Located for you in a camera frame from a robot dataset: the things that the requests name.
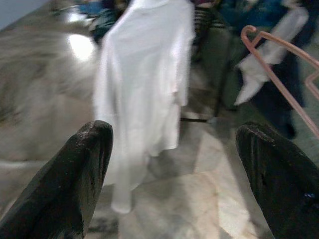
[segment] marble floor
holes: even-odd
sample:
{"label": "marble floor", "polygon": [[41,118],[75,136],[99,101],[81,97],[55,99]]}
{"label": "marble floor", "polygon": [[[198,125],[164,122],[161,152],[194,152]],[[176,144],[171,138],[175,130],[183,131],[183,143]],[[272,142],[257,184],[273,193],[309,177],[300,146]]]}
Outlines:
{"label": "marble floor", "polygon": [[[88,20],[49,6],[0,32],[0,217],[37,170],[92,120],[99,48]],[[192,66],[184,117],[209,119],[215,91]],[[153,158],[127,215],[104,187],[86,239],[272,239],[235,147],[233,115],[182,122],[180,146]]]}

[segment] white garment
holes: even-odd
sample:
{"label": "white garment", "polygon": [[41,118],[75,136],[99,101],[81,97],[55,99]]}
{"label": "white garment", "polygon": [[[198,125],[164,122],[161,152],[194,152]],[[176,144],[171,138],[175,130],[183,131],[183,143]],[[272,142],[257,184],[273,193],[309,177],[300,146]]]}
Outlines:
{"label": "white garment", "polygon": [[[308,17],[308,12],[304,7],[289,10],[271,33],[287,42],[291,42],[301,31]],[[287,52],[285,47],[272,41],[266,41],[258,48],[258,51],[264,61],[271,65],[280,64]],[[244,85],[239,92],[235,105],[249,101],[258,93],[263,84],[269,81],[266,71],[252,54],[244,58],[238,64],[238,67],[243,73]]]}
{"label": "white garment", "polygon": [[189,0],[135,0],[103,38],[93,101],[114,130],[105,184],[115,184],[117,212],[131,210],[148,156],[177,147],[193,38]]}

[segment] clothes hanger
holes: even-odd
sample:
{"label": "clothes hanger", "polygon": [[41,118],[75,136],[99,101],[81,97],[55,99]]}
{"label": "clothes hanger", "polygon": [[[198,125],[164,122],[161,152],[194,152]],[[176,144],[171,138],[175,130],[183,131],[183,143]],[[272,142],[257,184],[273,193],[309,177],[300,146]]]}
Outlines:
{"label": "clothes hanger", "polygon": [[279,44],[283,47],[285,47],[290,52],[294,53],[295,55],[303,58],[308,63],[310,63],[314,68],[315,72],[309,75],[305,79],[305,85],[306,87],[312,92],[312,94],[319,100],[319,90],[314,85],[314,80],[319,77],[319,61],[311,57],[308,53],[303,51],[302,49],[296,47],[295,45],[288,43],[278,37],[275,37],[274,35],[260,31],[258,35],[250,41],[247,34],[257,32],[257,28],[251,25],[248,25],[244,27],[241,31],[241,39],[246,45],[247,49],[256,57],[258,62],[263,66],[265,69],[268,77],[271,79],[271,81],[275,84],[275,86],[278,88],[278,90],[283,94],[283,96],[287,99],[289,104],[297,111],[297,113],[301,116],[301,118],[304,120],[306,125],[310,128],[310,130],[314,133],[314,135],[319,139],[319,129],[316,126],[316,124],[313,122],[313,120],[308,116],[308,114],[305,112],[305,110],[299,105],[299,103],[296,101],[296,99],[290,94],[290,92],[287,90],[287,88],[284,86],[284,84],[279,80],[279,78],[276,76],[276,74],[273,72],[271,67],[263,60],[262,56],[259,54],[258,50],[256,49],[256,45],[258,42],[264,38],[266,40],[272,41],[276,44]]}

